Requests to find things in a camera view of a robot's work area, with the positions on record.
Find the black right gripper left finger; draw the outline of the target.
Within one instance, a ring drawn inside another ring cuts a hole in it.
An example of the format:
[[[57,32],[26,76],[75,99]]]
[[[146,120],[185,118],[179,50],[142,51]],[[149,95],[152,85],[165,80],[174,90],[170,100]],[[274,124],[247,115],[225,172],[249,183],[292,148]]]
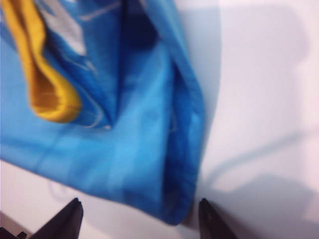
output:
[[[30,238],[77,239],[79,238],[83,213],[82,203],[78,198],[74,198]]]

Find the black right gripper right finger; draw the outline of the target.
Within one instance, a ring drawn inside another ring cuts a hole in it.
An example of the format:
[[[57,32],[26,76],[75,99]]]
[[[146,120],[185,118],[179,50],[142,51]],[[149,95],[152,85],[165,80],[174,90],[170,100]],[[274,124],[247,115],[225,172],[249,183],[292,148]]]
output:
[[[250,239],[233,231],[214,209],[213,205],[202,198],[198,204],[199,235],[201,239]]]

